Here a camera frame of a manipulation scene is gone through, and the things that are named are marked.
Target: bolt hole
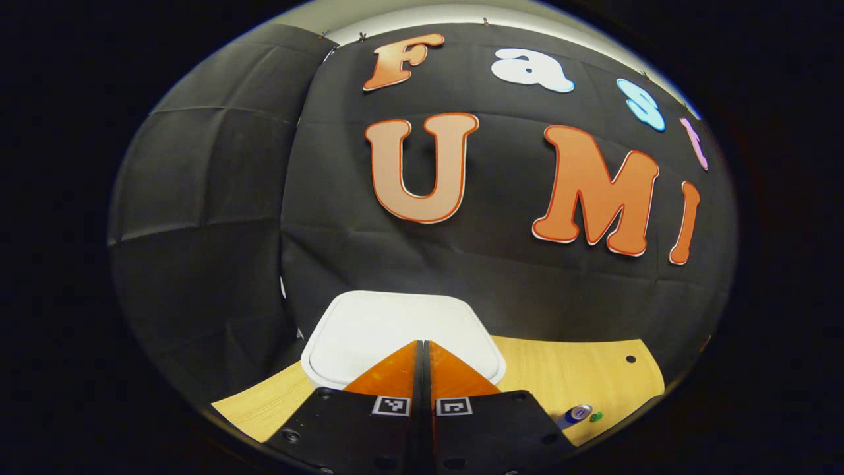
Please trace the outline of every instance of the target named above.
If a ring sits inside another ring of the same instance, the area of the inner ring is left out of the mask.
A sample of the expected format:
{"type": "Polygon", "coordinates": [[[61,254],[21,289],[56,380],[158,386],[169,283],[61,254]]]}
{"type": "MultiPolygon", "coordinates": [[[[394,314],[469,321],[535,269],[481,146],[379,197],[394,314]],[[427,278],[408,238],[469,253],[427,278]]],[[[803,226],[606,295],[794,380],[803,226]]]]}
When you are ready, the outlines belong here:
{"type": "Polygon", "coordinates": [[[376,457],[372,463],[375,464],[376,468],[381,470],[395,470],[398,468],[398,462],[396,462],[396,459],[391,457],[376,457]]]}
{"type": "Polygon", "coordinates": [[[299,433],[293,429],[281,429],[281,435],[291,444],[296,444],[301,440],[299,433]]]}
{"type": "Polygon", "coordinates": [[[466,468],[466,459],[464,458],[450,458],[442,462],[442,466],[449,470],[463,470],[466,468]]]}

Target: wooden board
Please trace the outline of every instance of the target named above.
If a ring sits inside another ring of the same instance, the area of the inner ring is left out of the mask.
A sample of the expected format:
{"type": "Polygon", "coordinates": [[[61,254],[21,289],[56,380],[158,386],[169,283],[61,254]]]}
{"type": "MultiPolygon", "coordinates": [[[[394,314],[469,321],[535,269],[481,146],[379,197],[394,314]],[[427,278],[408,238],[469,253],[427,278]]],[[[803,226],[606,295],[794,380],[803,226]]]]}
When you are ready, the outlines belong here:
{"type": "MultiPolygon", "coordinates": [[[[582,445],[665,391],[662,373],[641,340],[599,343],[533,341],[493,336],[507,363],[502,391],[529,390],[552,417],[578,404],[602,412],[563,431],[582,445]],[[635,363],[626,360],[636,357],[635,363]]],[[[264,442],[299,408],[313,387],[301,364],[213,404],[237,428],[264,442]]]]}

